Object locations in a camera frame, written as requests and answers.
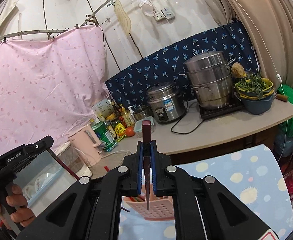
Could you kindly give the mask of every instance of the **leafy green vegetable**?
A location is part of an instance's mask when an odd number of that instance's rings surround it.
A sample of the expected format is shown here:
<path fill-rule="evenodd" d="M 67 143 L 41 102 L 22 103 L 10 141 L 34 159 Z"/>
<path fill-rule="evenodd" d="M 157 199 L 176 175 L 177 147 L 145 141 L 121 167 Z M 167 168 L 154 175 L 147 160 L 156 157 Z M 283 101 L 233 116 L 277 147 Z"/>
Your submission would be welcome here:
<path fill-rule="evenodd" d="M 240 81 L 236 86 L 244 91 L 255 93 L 258 99 L 262 99 L 263 90 L 267 88 L 266 82 L 264 82 L 258 75 L 253 76 L 247 81 Z"/>

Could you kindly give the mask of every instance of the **wall socket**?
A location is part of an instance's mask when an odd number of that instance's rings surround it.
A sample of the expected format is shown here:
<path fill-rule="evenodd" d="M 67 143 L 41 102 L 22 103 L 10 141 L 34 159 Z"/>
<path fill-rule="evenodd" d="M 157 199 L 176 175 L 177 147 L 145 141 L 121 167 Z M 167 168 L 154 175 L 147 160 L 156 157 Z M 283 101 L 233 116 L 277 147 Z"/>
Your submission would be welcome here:
<path fill-rule="evenodd" d="M 165 18 L 167 20 L 172 20 L 175 18 L 175 15 L 173 13 L 173 11 L 170 8 L 164 8 L 162 9 L 163 14 L 165 15 Z"/>
<path fill-rule="evenodd" d="M 158 11 L 154 14 L 154 19 L 156 19 L 157 22 L 165 19 L 165 15 L 163 14 L 162 11 Z"/>

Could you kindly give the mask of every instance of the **red and white sticker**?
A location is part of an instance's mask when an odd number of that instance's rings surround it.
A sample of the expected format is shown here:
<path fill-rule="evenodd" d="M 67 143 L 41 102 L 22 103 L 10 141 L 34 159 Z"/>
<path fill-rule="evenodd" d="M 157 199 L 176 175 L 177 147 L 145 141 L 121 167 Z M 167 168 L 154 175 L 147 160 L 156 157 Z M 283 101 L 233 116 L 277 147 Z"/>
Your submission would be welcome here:
<path fill-rule="evenodd" d="M 273 232 L 272 229 L 269 229 L 267 232 L 264 233 L 263 236 L 259 238 L 259 240 L 279 240 L 277 235 Z"/>

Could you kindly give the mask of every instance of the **white wall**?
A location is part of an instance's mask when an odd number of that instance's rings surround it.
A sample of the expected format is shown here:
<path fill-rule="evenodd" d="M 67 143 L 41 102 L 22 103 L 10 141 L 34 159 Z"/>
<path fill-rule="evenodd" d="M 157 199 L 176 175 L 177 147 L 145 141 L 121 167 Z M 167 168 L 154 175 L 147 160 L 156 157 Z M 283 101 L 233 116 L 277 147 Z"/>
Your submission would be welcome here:
<path fill-rule="evenodd" d="M 48 29 L 63 30 L 73 28 L 77 24 L 69 0 L 44 0 L 44 5 Z M 19 0 L 15 9 L 0 29 L 0 35 L 45 29 L 43 0 Z M 22 39 L 48 40 L 48 36 L 46 34 L 32 34 L 22 36 Z"/>
<path fill-rule="evenodd" d="M 93 10 L 96 10 L 106 0 L 89 1 Z M 163 20 L 159 23 L 145 16 L 136 0 L 120 1 L 132 21 L 131 34 L 143 57 L 196 33 L 217 27 L 204 0 L 170 0 L 168 2 L 152 0 L 157 10 L 169 7 L 176 15 L 176 18 L 170 22 Z M 85 15 L 92 13 L 87 0 L 71 0 L 71 4 L 75 18 L 81 24 L 86 19 Z M 107 17 L 111 19 L 111 22 L 101 26 L 121 70 L 141 59 L 131 38 L 124 34 L 119 25 L 112 5 L 102 8 L 96 17 L 100 24 Z M 119 72 L 109 51 L 107 52 L 107 69 L 109 77 Z"/>

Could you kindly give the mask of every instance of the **blue tablecloth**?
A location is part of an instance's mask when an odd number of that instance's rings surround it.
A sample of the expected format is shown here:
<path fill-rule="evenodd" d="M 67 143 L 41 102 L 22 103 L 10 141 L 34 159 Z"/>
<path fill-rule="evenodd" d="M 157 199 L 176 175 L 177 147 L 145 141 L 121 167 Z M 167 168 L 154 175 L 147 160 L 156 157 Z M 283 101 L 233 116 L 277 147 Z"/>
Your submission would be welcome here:
<path fill-rule="evenodd" d="M 236 153 L 178 165 L 189 175 L 212 175 L 284 240 L 293 230 L 290 197 L 269 148 L 259 145 Z M 174 220 L 147 221 L 128 204 L 121 210 L 119 240 L 175 239 Z"/>

